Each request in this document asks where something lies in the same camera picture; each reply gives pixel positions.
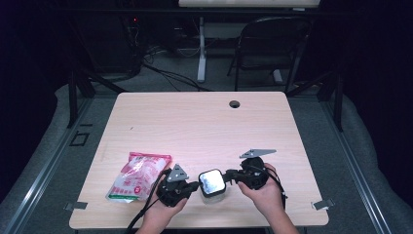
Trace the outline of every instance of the hand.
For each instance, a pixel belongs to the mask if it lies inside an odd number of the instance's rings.
[[[152,204],[158,200],[156,195],[156,190],[152,196],[149,204]],[[172,217],[182,211],[185,206],[187,198],[182,199],[176,204],[175,207],[167,207],[161,201],[157,201],[151,208],[146,211],[143,222],[140,228],[137,230],[136,234],[159,234],[161,233],[169,224]]]
[[[276,171],[268,163],[266,168]],[[279,186],[272,178],[268,178],[266,184],[258,190],[249,189],[244,183],[238,182],[242,193],[250,198],[258,211],[267,218],[275,233],[298,233],[282,206],[282,196]]]

